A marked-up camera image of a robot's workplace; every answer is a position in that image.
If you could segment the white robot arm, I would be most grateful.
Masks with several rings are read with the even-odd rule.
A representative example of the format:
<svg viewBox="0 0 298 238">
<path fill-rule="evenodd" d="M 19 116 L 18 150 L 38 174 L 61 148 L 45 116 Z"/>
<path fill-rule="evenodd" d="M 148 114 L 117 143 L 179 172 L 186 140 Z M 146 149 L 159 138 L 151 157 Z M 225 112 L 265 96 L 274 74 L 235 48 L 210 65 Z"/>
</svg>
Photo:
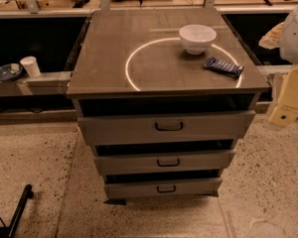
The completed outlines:
<svg viewBox="0 0 298 238">
<path fill-rule="evenodd" d="M 259 45 L 270 50 L 278 48 L 280 56 L 292 64 L 282 77 L 279 95 L 269 107 L 269 123 L 285 128 L 298 117 L 298 5 L 284 22 L 261 38 Z"/>
</svg>

